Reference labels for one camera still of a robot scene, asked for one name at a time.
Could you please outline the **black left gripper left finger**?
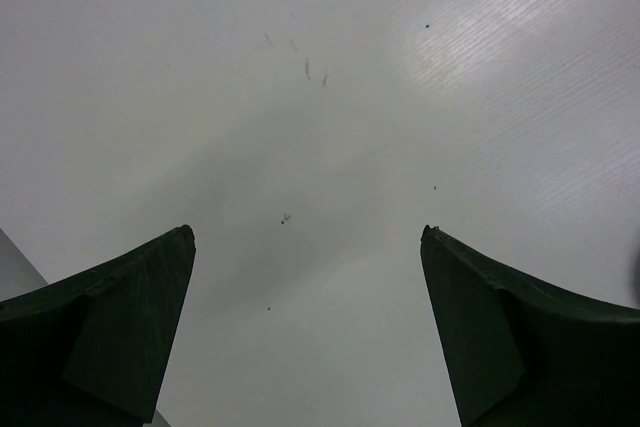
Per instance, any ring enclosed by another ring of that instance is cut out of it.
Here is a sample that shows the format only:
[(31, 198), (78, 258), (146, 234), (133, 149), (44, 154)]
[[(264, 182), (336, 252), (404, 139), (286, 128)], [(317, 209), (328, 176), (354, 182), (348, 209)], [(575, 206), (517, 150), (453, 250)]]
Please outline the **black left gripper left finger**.
[(152, 423), (194, 261), (182, 225), (2, 301), (2, 425)]

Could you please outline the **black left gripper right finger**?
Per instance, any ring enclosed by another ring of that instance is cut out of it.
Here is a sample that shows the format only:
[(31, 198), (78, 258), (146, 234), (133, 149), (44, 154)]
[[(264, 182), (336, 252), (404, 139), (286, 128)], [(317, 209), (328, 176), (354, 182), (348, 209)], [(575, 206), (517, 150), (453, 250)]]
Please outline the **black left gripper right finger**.
[(636, 426), (639, 312), (426, 226), (421, 262), (464, 426)]

